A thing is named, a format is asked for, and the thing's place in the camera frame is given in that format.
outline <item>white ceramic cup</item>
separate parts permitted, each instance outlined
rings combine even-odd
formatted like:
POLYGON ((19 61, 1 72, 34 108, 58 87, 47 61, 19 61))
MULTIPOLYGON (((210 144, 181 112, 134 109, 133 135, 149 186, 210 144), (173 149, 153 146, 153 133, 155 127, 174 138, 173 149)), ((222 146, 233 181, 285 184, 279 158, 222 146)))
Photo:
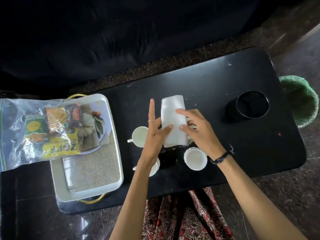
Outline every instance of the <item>white ceramic cup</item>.
POLYGON ((156 174, 156 172, 158 172, 160 168, 160 160, 159 158, 157 158, 156 163, 152 166, 149 177, 153 176, 156 174))
POLYGON ((148 128, 145 126, 139 126, 134 129, 131 139, 127 140, 127 142, 133 142, 137 147, 144 147, 147 134, 148 128))
POLYGON ((195 171, 204 169, 208 162, 207 155, 197 147, 187 149, 183 159, 186 165, 195 171))

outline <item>red patterned skirt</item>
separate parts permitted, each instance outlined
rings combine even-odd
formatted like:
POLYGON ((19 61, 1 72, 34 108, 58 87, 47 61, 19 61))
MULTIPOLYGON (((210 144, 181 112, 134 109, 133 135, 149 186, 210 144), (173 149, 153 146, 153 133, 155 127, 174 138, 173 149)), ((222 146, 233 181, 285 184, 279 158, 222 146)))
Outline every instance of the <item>red patterned skirt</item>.
POLYGON ((146 201, 142 239, 234 240, 210 187, 146 201))

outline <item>bracelet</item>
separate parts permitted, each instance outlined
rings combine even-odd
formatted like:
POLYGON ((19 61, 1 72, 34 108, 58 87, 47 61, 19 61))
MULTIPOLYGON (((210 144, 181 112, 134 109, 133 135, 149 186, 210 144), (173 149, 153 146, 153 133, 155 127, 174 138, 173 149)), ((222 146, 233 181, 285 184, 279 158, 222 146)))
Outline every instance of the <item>bracelet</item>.
POLYGON ((221 157, 218 157, 216 160, 211 159, 211 162, 215 165, 217 165, 218 163, 222 163, 223 160, 228 156, 228 155, 235 155, 235 153, 233 152, 233 147, 232 145, 230 145, 231 150, 230 151, 226 151, 221 157))

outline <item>black table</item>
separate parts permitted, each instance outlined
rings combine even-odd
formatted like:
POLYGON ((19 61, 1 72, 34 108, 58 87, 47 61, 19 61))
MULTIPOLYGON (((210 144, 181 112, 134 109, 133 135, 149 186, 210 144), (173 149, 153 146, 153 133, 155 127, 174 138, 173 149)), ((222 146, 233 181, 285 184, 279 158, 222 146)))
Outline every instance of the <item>black table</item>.
MULTIPOLYGON (((306 161, 306 150, 278 77, 267 53, 248 48, 175 71, 142 78, 99 91, 110 103, 121 152, 124 181, 101 201, 86 205, 60 202, 67 214, 78 214, 123 204, 141 148, 127 143, 133 130, 148 126, 148 108, 155 99, 156 117, 160 116, 161 99, 183 95, 186 109, 197 108, 211 123, 223 146, 229 143, 235 160, 250 176, 262 176, 297 168, 306 161), (230 122, 225 106, 247 91, 263 92, 269 112, 262 118, 230 122)), ((161 153, 159 171, 149 179, 148 198, 192 190, 226 182, 219 168, 208 162, 201 171, 189 169, 183 161, 186 148, 161 153)))

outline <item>white napkin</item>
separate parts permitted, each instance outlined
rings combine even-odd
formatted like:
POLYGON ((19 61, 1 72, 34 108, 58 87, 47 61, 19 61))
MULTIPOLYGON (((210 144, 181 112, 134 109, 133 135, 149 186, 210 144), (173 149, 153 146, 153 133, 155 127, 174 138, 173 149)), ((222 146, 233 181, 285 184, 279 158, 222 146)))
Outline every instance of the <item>white napkin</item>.
POLYGON ((179 129, 179 125, 186 125, 185 116, 178 114, 176 109, 186 109, 182 95, 165 97, 161 101, 161 124, 162 129, 168 125, 173 125, 172 131, 166 137, 163 146, 174 147, 177 145, 186 146, 188 143, 188 135, 179 129))

